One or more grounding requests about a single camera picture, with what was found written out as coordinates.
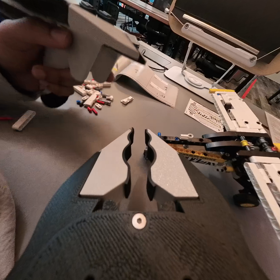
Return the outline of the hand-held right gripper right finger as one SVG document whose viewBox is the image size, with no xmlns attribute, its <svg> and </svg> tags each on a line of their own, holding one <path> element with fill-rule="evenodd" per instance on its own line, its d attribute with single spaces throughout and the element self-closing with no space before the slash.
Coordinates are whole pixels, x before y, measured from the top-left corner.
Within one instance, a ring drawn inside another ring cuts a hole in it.
<svg viewBox="0 0 280 280">
<path fill-rule="evenodd" d="M 149 161 L 146 191 L 150 201 L 198 199 L 177 151 L 150 129 L 145 129 L 145 159 Z"/>
</svg>

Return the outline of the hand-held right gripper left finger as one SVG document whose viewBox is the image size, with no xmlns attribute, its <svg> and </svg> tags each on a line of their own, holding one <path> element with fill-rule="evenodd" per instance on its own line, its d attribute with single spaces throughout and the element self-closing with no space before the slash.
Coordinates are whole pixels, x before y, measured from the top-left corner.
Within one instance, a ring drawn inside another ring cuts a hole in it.
<svg viewBox="0 0 280 280">
<path fill-rule="evenodd" d="M 134 128 L 128 129 L 100 150 L 79 195 L 84 198 L 122 200 L 131 191 L 131 145 Z"/>
</svg>

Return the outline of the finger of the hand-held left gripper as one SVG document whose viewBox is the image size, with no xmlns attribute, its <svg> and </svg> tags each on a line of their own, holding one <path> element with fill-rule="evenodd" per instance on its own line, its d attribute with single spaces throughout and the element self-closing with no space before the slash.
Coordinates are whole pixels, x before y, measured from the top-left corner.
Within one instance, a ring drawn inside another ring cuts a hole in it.
<svg viewBox="0 0 280 280">
<path fill-rule="evenodd" d="M 141 54 L 127 33 L 79 5 L 69 5 L 68 25 L 73 37 L 68 63 L 76 81 L 84 81 L 89 72 L 96 81 L 106 81 L 121 55 L 141 62 Z"/>
<path fill-rule="evenodd" d="M 128 39 L 132 42 L 132 44 L 138 51 L 138 58 L 137 58 L 137 60 L 134 59 L 134 61 L 137 63 L 140 63 L 142 65 L 145 65 L 146 60 L 145 60 L 144 56 L 142 55 L 142 53 L 139 51 L 140 42 L 139 42 L 138 38 L 135 35 L 130 34 L 130 33 L 126 33 L 126 36 L 128 37 Z"/>
</svg>

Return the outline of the white yellow lego plane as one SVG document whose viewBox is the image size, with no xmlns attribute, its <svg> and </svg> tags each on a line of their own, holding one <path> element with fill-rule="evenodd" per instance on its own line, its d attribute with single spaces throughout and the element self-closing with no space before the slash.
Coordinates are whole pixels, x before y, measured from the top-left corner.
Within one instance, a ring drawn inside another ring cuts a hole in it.
<svg viewBox="0 0 280 280">
<path fill-rule="evenodd" d="M 223 122 L 223 132 L 205 134 L 202 138 L 160 136 L 186 159 L 185 146 L 203 146 L 201 156 L 219 152 L 229 166 L 224 172 L 233 172 L 233 178 L 242 189 L 233 196 L 236 206 L 257 207 L 260 204 L 279 239 L 279 152 L 266 133 L 262 123 L 247 105 L 232 90 L 210 89 L 213 103 Z"/>
</svg>

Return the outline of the person's left forearm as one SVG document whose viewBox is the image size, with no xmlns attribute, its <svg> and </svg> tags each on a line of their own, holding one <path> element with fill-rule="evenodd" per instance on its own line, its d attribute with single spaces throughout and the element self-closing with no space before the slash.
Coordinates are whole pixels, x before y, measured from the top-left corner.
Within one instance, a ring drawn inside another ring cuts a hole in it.
<svg viewBox="0 0 280 280">
<path fill-rule="evenodd" d="M 35 101 L 40 97 L 40 92 L 31 92 L 17 86 L 12 82 L 11 76 L 2 68 L 0 69 L 0 95 L 1 99 L 15 99 L 16 101 Z"/>
</svg>

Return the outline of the pile of loose lego pieces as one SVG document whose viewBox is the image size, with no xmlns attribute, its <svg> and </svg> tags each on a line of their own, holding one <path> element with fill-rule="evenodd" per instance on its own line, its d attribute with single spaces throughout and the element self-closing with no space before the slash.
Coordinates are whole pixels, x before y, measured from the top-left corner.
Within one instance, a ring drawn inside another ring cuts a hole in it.
<svg viewBox="0 0 280 280">
<path fill-rule="evenodd" d="M 110 94 L 103 93 L 102 90 L 110 88 L 111 82 L 97 82 L 95 79 L 85 79 L 81 85 L 73 86 L 75 93 L 81 96 L 76 103 L 79 107 L 84 107 L 89 113 L 98 115 L 98 110 L 103 106 L 111 106 L 114 97 Z"/>
</svg>

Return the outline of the white flat lego beam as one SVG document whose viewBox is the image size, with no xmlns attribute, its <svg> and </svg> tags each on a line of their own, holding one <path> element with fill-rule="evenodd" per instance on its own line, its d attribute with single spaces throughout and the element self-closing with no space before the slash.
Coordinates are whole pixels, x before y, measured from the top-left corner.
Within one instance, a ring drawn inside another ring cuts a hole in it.
<svg viewBox="0 0 280 280">
<path fill-rule="evenodd" d="M 15 131 L 22 131 L 26 125 L 33 119 L 36 115 L 35 111 L 27 110 L 13 125 L 12 129 Z"/>
</svg>

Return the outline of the person's left hand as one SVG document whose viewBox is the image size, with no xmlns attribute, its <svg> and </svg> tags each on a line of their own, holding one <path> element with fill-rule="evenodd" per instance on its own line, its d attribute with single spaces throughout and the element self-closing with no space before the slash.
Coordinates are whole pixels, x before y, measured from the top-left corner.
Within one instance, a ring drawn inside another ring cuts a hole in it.
<svg viewBox="0 0 280 280">
<path fill-rule="evenodd" d="M 35 19 L 4 20 L 0 24 L 0 64 L 4 77 L 22 93 L 49 90 L 70 96 L 77 85 L 69 69 L 43 66 L 45 48 L 67 49 L 72 34 Z"/>
</svg>

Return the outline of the black battery chargers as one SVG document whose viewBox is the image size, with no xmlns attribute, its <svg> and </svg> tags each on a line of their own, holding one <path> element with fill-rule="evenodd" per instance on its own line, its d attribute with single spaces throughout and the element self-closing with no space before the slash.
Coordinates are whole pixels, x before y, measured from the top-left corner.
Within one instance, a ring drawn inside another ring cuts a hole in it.
<svg viewBox="0 0 280 280">
<path fill-rule="evenodd" d="M 83 0 L 79 1 L 79 6 L 116 26 L 119 15 L 119 7 L 117 4 L 111 1 Z"/>
</svg>

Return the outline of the open instruction booklet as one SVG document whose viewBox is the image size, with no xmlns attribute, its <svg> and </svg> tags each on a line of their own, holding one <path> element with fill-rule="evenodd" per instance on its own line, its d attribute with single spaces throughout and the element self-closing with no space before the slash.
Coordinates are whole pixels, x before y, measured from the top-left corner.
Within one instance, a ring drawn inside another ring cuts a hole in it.
<svg viewBox="0 0 280 280">
<path fill-rule="evenodd" d="M 138 86 L 162 103 L 175 108 L 178 88 L 165 82 L 149 66 L 132 61 L 121 56 L 112 68 L 115 80 L 126 76 L 136 82 Z"/>
</svg>

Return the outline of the zebra striped sticker sheet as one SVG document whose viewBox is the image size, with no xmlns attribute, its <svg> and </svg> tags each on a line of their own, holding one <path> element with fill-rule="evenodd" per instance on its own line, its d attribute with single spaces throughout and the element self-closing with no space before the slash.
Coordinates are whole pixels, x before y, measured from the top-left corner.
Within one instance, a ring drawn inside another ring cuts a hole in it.
<svg viewBox="0 0 280 280">
<path fill-rule="evenodd" d="M 223 132 L 223 122 L 219 114 L 193 99 L 189 100 L 184 113 L 215 132 Z"/>
</svg>

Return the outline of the black office chair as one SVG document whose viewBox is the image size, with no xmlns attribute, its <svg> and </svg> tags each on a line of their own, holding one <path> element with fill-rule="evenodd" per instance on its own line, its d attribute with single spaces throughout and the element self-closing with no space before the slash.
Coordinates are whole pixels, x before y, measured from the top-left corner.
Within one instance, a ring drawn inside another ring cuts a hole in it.
<svg viewBox="0 0 280 280">
<path fill-rule="evenodd" d="M 220 77 L 222 76 L 231 66 L 230 62 L 225 60 L 209 61 L 205 57 L 200 57 L 195 61 L 196 68 L 195 72 L 201 72 L 206 76 Z"/>
</svg>

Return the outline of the white desk lamp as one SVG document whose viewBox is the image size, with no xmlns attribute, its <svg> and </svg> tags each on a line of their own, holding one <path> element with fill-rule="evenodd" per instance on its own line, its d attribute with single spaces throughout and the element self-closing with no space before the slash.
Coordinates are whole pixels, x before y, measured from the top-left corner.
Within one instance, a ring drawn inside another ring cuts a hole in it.
<svg viewBox="0 0 280 280">
<path fill-rule="evenodd" d="M 177 0 L 173 32 L 259 76 L 280 70 L 279 0 Z"/>
</svg>

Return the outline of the person's grey hoodie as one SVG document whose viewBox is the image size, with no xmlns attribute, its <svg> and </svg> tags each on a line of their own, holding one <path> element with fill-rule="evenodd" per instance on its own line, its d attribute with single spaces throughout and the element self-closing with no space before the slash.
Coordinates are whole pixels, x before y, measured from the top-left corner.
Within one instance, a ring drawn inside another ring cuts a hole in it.
<svg viewBox="0 0 280 280">
<path fill-rule="evenodd" d="M 1 265 L 14 266 L 15 262 L 15 203 L 4 177 L 0 177 L 0 253 Z"/>
</svg>

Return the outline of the white paper sheet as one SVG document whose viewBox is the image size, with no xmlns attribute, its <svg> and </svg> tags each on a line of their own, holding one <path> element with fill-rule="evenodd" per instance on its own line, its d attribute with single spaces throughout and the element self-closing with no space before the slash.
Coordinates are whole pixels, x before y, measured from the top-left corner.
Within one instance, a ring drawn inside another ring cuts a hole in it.
<svg viewBox="0 0 280 280">
<path fill-rule="evenodd" d="M 265 116 L 267 119 L 272 142 L 274 144 L 280 144 L 280 119 L 268 112 L 265 112 Z"/>
</svg>

